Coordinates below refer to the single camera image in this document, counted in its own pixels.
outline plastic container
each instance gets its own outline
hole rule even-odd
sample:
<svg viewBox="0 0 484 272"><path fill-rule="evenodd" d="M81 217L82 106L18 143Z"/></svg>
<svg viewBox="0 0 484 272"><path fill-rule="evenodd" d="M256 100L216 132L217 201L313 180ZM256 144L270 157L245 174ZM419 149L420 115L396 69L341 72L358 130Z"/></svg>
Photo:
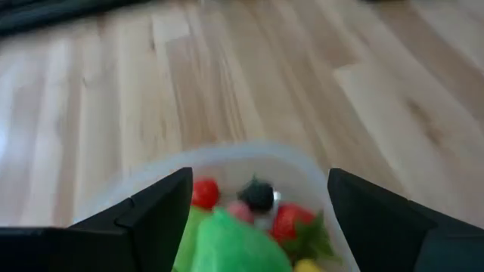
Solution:
<svg viewBox="0 0 484 272"><path fill-rule="evenodd" d="M207 147L154 162L126 177L118 177L90 205L79 211L76 221L87 218L131 196L174 170L190 166L194 176L212 176L219 182L222 199L232 198L256 173L273 183L283 200L296 202L314 212L324 211L325 226L343 265L323 262L328 271L359 271L334 214L327 191L327 177L307 156L280 144L236 144Z"/></svg>

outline dark object at top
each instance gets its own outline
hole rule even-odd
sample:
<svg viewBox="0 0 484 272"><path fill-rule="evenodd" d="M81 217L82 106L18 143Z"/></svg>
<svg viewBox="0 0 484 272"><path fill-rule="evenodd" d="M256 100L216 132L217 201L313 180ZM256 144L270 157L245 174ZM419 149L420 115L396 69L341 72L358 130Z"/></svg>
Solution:
<svg viewBox="0 0 484 272"><path fill-rule="evenodd" d="M148 0L0 0L0 36Z"/></svg>
<svg viewBox="0 0 484 272"><path fill-rule="evenodd" d="M0 271L170 272L192 185L183 168L66 229L0 228Z"/></svg>
<svg viewBox="0 0 484 272"><path fill-rule="evenodd" d="M237 194L237 198L245 202L250 211L265 213L274 205L274 189L268 182L260 181L254 175L249 185Z"/></svg>
<svg viewBox="0 0 484 272"><path fill-rule="evenodd" d="M484 230L341 169L327 187L362 272L484 271Z"/></svg>

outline green plastic bag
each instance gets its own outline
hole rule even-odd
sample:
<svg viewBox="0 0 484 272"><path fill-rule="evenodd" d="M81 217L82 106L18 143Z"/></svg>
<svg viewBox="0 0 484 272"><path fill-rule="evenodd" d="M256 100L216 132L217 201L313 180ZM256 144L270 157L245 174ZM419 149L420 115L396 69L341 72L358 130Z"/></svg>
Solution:
<svg viewBox="0 0 484 272"><path fill-rule="evenodd" d="M187 224L181 237L180 246L176 253L175 264L173 267L177 272L190 272L191 263L195 253L195 245L197 243L197 231L200 223L211 215L210 212L205 212L197 207L190 207Z"/></svg>
<svg viewBox="0 0 484 272"><path fill-rule="evenodd" d="M291 272L290 261L266 233L222 209L198 228L191 272Z"/></svg>

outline wooden floor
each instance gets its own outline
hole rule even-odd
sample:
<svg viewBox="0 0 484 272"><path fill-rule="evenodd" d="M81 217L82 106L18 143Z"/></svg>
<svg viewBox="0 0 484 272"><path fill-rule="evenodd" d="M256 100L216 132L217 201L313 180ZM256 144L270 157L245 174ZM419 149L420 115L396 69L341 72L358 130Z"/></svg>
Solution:
<svg viewBox="0 0 484 272"><path fill-rule="evenodd" d="M484 1L161 1L0 42L0 224L116 173L295 147L484 227Z"/></svg>

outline black round object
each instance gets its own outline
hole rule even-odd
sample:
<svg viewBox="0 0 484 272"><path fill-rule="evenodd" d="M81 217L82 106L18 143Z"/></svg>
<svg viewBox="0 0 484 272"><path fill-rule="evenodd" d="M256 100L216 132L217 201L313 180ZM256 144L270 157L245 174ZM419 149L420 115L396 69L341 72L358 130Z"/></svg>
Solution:
<svg viewBox="0 0 484 272"><path fill-rule="evenodd" d="M254 177L249 185L237 194L237 198L245 202L252 212L269 212L274 205L274 188L270 183Z"/></svg>

